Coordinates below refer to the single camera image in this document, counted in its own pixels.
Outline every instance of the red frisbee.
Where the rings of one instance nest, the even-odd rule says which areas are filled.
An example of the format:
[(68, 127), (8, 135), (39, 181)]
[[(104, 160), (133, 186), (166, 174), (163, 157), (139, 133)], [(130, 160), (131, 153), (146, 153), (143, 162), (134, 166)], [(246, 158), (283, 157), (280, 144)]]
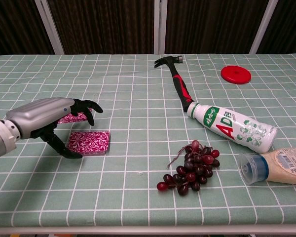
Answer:
[(227, 66), (221, 71), (221, 76), (227, 82), (234, 84), (245, 84), (251, 80), (250, 72), (242, 67), (238, 66)]

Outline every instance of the table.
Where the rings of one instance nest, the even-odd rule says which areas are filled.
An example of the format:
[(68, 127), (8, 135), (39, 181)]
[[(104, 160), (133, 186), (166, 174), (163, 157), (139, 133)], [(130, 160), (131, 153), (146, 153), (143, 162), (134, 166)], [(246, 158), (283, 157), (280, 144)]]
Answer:
[[(153, 68), (162, 56), (0, 56), (0, 118), (41, 98), (90, 99), (104, 109), (95, 126), (60, 124), (55, 133), (66, 142), (73, 131), (111, 131), (105, 156), (79, 160), (62, 158), (39, 138), (17, 142), (0, 158), (0, 233), (296, 233), (296, 185), (246, 186), (235, 155), (252, 151), (183, 113), (169, 69)], [(176, 67), (192, 98), (278, 127), (272, 150), (296, 147), (296, 54), (183, 59)], [(226, 65), (248, 69), (251, 82), (224, 81)], [(220, 168), (198, 193), (158, 192), (183, 157), (166, 165), (194, 139), (220, 150)]]

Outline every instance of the white plastic bottle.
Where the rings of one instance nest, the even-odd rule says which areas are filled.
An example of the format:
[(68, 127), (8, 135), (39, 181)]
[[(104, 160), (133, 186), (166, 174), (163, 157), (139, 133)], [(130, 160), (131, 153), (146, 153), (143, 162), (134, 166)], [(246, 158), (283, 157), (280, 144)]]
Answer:
[(296, 148), (283, 148), (261, 155), (240, 154), (236, 158), (247, 185), (262, 180), (296, 184)]
[(214, 133), (249, 147), (257, 153), (267, 152), (277, 133), (277, 128), (272, 125), (218, 106), (192, 102), (187, 115), (197, 119)]

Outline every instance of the brown curtain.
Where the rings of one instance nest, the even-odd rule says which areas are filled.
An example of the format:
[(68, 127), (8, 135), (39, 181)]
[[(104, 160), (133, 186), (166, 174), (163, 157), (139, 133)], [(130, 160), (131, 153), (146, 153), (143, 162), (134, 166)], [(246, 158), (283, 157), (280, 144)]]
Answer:
[(48, 0), (66, 54), (153, 53), (153, 0)]
[(54, 54), (34, 0), (0, 0), (0, 55)]
[(168, 0), (166, 53), (249, 53), (266, 0)]
[(296, 0), (278, 1), (258, 53), (296, 53)]

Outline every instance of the robotic hand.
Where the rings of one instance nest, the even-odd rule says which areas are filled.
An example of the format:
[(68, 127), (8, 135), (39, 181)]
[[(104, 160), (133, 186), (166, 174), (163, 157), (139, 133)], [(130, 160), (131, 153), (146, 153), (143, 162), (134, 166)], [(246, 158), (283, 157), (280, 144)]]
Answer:
[(6, 113), (6, 120), (0, 120), (0, 157), (16, 148), (15, 142), (20, 139), (38, 138), (47, 142), (60, 155), (76, 159), (82, 155), (71, 152), (54, 134), (58, 121), (71, 113), (77, 116), (82, 112), (90, 125), (94, 120), (89, 108), (102, 113), (101, 107), (90, 100), (71, 98), (40, 99)]

